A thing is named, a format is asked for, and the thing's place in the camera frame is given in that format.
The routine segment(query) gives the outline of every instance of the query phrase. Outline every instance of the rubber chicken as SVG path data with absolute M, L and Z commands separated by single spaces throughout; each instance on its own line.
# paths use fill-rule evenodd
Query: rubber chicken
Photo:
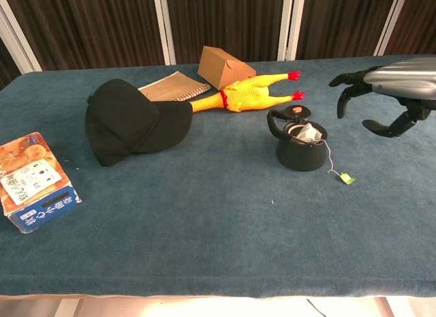
M 268 90 L 268 86 L 275 82 L 298 80 L 300 75 L 300 72 L 294 71 L 287 74 L 261 75 L 246 80 L 237 80 L 210 97 L 192 101 L 192 110 L 197 112 L 212 108 L 226 108 L 230 111 L 240 112 L 243 110 L 265 109 L 276 104 L 301 100 L 305 97 L 305 93 L 302 91 L 297 91 L 285 97 L 271 97 Z

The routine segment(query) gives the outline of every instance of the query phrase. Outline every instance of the table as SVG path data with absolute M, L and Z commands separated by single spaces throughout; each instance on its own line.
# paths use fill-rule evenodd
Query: table
M 0 143 L 41 132 L 83 203 L 29 235 L 0 218 L 0 295 L 435 296 L 435 115 L 382 138 L 361 121 L 390 123 L 403 111 L 396 100 L 355 98 L 338 120 L 343 87 L 328 87 L 342 72 L 408 57 L 251 63 L 258 74 L 301 71 L 271 93 L 306 91 L 301 104 L 351 185 L 328 164 L 280 165 L 267 110 L 198 112 L 176 147 L 101 167 L 84 132 L 93 90 L 176 70 L 201 80 L 196 65 L 17 78 L 0 91 Z

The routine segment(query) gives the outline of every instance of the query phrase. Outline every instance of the dark brown curtain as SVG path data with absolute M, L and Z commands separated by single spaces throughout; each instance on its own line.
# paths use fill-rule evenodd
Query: dark brown curtain
M 297 59 L 373 55 L 394 0 L 305 0 Z
M 43 70 L 164 63 L 153 0 L 7 0 Z
M 167 0 L 177 63 L 197 63 L 203 45 L 243 61 L 277 60 L 283 0 Z
M 436 53 L 436 0 L 406 0 L 385 55 Z
M 21 75 L 3 41 L 0 40 L 0 90 Z

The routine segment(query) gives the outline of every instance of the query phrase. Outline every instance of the green tag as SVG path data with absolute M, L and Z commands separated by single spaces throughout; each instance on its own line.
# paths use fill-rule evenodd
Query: green tag
M 347 185 L 350 185 L 351 183 L 353 183 L 356 180 L 356 179 L 352 178 L 351 176 L 349 176 L 346 172 L 343 172 L 341 174 L 340 178 Z

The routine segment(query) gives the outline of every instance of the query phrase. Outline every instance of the cardboard box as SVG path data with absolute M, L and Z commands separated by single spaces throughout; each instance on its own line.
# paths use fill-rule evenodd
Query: cardboard box
M 256 75 L 256 71 L 246 63 L 213 46 L 204 46 L 198 74 L 218 90 L 222 90 L 237 80 Z
M 81 202 L 40 133 L 0 146 L 0 202 L 21 233 L 30 233 Z

